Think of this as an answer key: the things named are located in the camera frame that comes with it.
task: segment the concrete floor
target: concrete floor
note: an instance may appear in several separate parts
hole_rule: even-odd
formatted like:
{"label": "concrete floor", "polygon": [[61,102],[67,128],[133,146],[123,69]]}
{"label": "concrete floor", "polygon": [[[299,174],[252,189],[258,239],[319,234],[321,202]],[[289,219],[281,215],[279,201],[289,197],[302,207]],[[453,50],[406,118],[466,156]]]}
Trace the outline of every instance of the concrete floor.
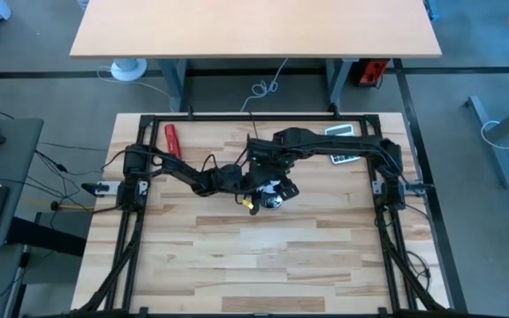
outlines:
{"label": "concrete floor", "polygon": [[[68,57],[81,18],[74,0],[8,2],[13,16],[0,24],[0,72],[93,71],[110,63]],[[443,57],[405,60],[405,66],[509,65],[509,0],[496,0],[492,5],[488,0],[445,0],[438,6],[441,18],[434,22],[434,28]],[[193,61],[193,67],[278,67],[279,63],[207,60]],[[286,68],[293,66],[320,67],[321,61],[295,59]],[[162,78],[143,81],[165,88]],[[259,81],[259,77],[248,76],[191,78],[190,103],[202,111],[239,110],[250,94],[250,86]],[[478,314],[509,315],[509,192],[498,184],[472,110],[460,107],[468,96],[478,95],[492,118],[507,116],[509,75],[414,75],[408,76],[408,81],[468,309]],[[251,110],[326,109],[321,76],[283,76],[279,84],[278,92],[252,102]],[[16,117],[43,118],[44,141],[95,148],[107,147],[117,113],[169,109],[166,98],[154,90],[98,79],[0,79],[0,107]],[[380,90],[347,85],[342,110],[403,112],[395,76],[386,75]],[[72,129],[72,123],[77,123],[76,129]],[[105,157],[102,152],[43,145],[39,149],[74,171],[93,170],[103,164]],[[60,186],[59,179],[36,159],[31,176]],[[44,193],[28,188],[23,197],[50,201]],[[89,195],[80,194],[77,200],[93,204]],[[19,207],[21,216],[32,218],[34,211],[47,210],[27,203]],[[39,273],[46,284],[27,289],[22,310],[25,314],[56,314],[69,309],[79,263],[62,257],[56,255],[31,272],[31,279],[36,281]]]}

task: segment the red handle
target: red handle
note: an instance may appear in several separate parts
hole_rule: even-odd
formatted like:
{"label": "red handle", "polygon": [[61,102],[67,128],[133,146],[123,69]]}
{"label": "red handle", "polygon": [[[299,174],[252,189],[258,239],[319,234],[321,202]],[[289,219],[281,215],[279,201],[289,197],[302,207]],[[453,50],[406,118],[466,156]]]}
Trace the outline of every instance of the red handle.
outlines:
{"label": "red handle", "polygon": [[166,125],[164,127],[164,134],[168,142],[168,152],[174,154],[178,159],[182,160],[182,153],[180,152],[180,145],[178,143],[178,135],[176,134],[175,125]]}

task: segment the white cable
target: white cable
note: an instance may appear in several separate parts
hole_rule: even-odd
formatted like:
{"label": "white cable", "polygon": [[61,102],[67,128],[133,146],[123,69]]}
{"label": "white cable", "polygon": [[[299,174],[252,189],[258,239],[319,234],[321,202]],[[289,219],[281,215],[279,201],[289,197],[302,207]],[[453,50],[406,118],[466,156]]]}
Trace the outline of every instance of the white cable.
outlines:
{"label": "white cable", "polygon": [[[99,67],[99,70],[107,70],[109,72],[111,72],[111,68],[109,66],[100,66]],[[175,112],[173,109],[172,109],[172,103],[171,103],[171,98],[172,96],[170,96],[168,93],[164,92],[162,89],[158,88],[158,87],[154,87],[152,85],[149,85],[147,83],[143,83],[143,82],[133,82],[133,81],[130,81],[130,82],[124,82],[124,81],[120,81],[120,80],[114,80],[114,79],[104,79],[102,77],[102,75],[99,73],[99,70],[97,70],[97,78],[102,80],[102,81],[106,81],[108,83],[115,83],[115,84],[139,84],[139,85],[143,85],[144,87],[149,87],[149,88],[152,88],[154,89],[155,91],[158,91],[164,95],[166,95],[170,100],[170,111],[171,112]]]}
{"label": "white cable", "polygon": [[251,91],[253,92],[253,95],[247,97],[245,102],[243,102],[243,107],[240,108],[240,112],[243,112],[245,110],[245,107],[247,106],[248,101],[251,99],[256,98],[263,98],[264,96],[268,95],[269,93],[274,93],[278,90],[278,83],[276,82],[278,75],[280,74],[280,71],[282,71],[282,68],[284,65],[288,62],[288,58],[284,59],[284,62],[282,62],[282,65],[278,68],[278,71],[276,72],[276,75],[274,76],[274,79],[270,82],[270,86],[267,87],[266,82],[264,80],[261,80],[260,84],[254,84],[251,87]]}
{"label": "white cable", "polygon": [[492,143],[492,141],[488,140],[488,138],[486,138],[486,136],[484,135],[484,131],[486,130],[486,126],[488,126],[489,124],[500,124],[500,122],[497,120],[491,120],[491,121],[487,122],[486,124],[482,125],[482,128],[481,128],[482,139],[484,141],[486,141],[487,144],[491,145],[494,148],[498,148],[498,149],[502,149],[502,150],[509,150],[509,146],[505,147],[505,146],[497,145],[495,143]]}

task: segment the gray floor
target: gray floor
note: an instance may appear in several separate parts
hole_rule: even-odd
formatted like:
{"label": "gray floor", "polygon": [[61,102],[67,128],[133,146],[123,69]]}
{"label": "gray floor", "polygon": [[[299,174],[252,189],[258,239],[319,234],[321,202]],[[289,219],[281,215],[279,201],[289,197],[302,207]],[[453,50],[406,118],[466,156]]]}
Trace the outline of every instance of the gray floor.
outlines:
{"label": "gray floor", "polygon": [[[93,71],[110,63],[68,57],[81,18],[74,0],[9,0],[9,3],[13,17],[0,25],[0,72]],[[444,56],[435,60],[405,60],[405,66],[509,65],[509,0],[491,4],[488,0],[440,0],[439,10],[441,19],[434,22],[434,28]],[[279,63],[209,60],[194,61],[193,67],[277,67]],[[286,67],[319,67],[320,63],[292,60]],[[238,110],[250,94],[250,86],[259,80],[192,78],[188,81],[190,103],[197,110]],[[408,80],[468,308],[473,313],[509,315],[509,192],[498,184],[472,110],[460,107],[468,96],[478,95],[492,118],[499,120],[508,115],[509,75],[415,75]],[[161,78],[144,81],[165,88]],[[279,84],[277,93],[254,101],[251,109],[318,111],[327,106],[322,77],[284,76]],[[96,148],[107,147],[117,113],[169,109],[166,98],[154,90],[98,79],[1,79],[0,107],[17,117],[42,117],[45,120],[42,140]],[[342,109],[403,111],[395,77],[387,75],[380,90],[359,90],[347,85]],[[105,156],[101,152],[43,145],[39,149],[74,171],[95,169],[103,164]],[[61,186],[36,160],[31,176],[54,187]],[[47,210],[42,202],[49,202],[50,197],[44,193],[26,189],[23,197],[18,212],[21,216],[32,218],[34,211]],[[93,204],[85,194],[77,196],[77,200]],[[49,283],[29,287],[24,313],[68,310],[79,263],[61,257],[57,255],[31,272],[30,279]]]}

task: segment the calculator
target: calculator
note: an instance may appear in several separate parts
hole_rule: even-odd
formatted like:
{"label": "calculator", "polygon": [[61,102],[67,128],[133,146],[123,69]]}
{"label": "calculator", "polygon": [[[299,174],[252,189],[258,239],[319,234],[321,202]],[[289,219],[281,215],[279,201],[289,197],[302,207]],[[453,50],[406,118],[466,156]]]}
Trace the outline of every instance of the calculator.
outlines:
{"label": "calculator", "polygon": [[[353,125],[337,125],[325,129],[325,135],[327,136],[354,136]],[[355,160],[359,160],[357,155],[332,155],[331,161],[333,164],[350,163]]]}

